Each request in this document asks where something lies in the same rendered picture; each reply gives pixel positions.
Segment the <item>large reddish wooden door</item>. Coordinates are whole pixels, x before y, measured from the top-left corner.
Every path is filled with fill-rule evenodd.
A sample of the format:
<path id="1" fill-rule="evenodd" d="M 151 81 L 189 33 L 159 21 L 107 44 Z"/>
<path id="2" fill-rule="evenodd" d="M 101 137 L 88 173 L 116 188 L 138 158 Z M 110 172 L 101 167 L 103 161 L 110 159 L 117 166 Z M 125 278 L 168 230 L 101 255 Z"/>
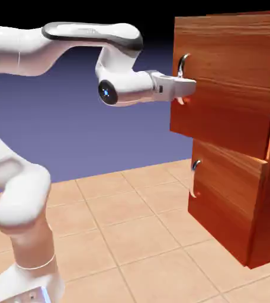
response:
<path id="1" fill-rule="evenodd" d="M 177 17 L 173 63 L 197 83 L 173 132 L 259 159 L 270 134 L 270 14 Z"/>

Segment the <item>long curved metal handle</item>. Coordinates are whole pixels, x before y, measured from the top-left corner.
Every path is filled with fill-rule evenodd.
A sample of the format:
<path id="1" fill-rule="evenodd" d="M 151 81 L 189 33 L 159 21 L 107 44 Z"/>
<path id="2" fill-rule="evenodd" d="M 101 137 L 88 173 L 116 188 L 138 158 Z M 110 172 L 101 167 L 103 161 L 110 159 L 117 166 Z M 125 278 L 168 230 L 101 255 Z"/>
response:
<path id="1" fill-rule="evenodd" d="M 190 56 L 189 53 L 183 55 L 178 62 L 178 70 L 177 70 L 177 77 L 178 78 L 183 78 L 184 77 L 184 66 L 185 66 L 185 61 L 186 59 Z M 177 101 L 181 104 L 184 105 L 185 102 L 182 97 L 177 97 Z"/>

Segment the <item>small reddish wooden door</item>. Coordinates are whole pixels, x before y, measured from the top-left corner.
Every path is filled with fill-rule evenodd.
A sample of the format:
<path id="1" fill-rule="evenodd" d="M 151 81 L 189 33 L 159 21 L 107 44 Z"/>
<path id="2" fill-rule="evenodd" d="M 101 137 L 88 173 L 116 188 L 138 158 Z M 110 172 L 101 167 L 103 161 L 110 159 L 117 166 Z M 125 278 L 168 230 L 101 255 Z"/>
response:
<path id="1" fill-rule="evenodd" d="M 194 140 L 189 213 L 247 265 L 254 210 L 267 161 Z"/>

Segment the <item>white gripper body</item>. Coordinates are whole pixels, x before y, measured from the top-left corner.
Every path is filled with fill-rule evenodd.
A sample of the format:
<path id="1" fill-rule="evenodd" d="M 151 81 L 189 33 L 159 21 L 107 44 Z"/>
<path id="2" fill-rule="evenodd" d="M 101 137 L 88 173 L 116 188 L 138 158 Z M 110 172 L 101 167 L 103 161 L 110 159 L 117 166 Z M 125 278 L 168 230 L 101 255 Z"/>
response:
<path id="1" fill-rule="evenodd" d="M 192 95 L 196 90 L 197 82 L 193 79 L 173 77 L 173 99 L 182 99 Z"/>

